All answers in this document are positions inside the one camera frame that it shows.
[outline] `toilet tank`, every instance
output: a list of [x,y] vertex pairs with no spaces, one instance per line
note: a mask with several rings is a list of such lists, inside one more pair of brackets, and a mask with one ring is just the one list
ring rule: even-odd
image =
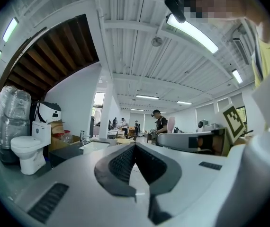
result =
[[51,144],[51,125],[48,123],[33,121],[32,136],[39,139],[41,143]]

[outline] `chair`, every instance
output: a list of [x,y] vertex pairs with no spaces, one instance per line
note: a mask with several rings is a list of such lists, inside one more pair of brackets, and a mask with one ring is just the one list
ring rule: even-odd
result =
[[132,140],[134,140],[136,142],[137,137],[138,137],[138,135],[133,135],[133,136],[128,137],[128,139],[130,140],[133,138]]
[[168,121],[168,133],[171,134],[175,126],[175,117],[170,117]]
[[116,138],[124,138],[125,137],[125,132],[124,131],[118,131]]

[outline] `black slot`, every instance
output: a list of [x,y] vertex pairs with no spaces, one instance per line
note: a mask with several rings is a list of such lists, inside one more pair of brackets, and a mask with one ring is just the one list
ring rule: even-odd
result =
[[209,163],[209,162],[205,162],[205,161],[200,162],[199,165],[207,167],[207,168],[211,168],[214,170],[218,170],[218,171],[222,168],[222,165],[217,165],[217,164],[213,164],[213,163]]
[[28,214],[45,224],[68,188],[65,184],[55,183],[28,211]]

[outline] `floor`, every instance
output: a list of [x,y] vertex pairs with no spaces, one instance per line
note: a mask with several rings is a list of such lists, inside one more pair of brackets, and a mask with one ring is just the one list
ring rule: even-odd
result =
[[35,179],[51,170],[49,162],[34,175],[23,175],[20,166],[4,165],[0,161],[0,197],[15,200],[16,196]]
[[[138,137],[137,142],[146,142],[146,137]],[[51,170],[49,162],[34,175],[24,175],[20,166],[4,165],[0,161],[0,197],[14,201],[17,195],[29,186],[35,179]],[[138,167],[135,165],[130,177],[130,185],[136,188],[136,204],[148,212],[149,185],[144,180]]]

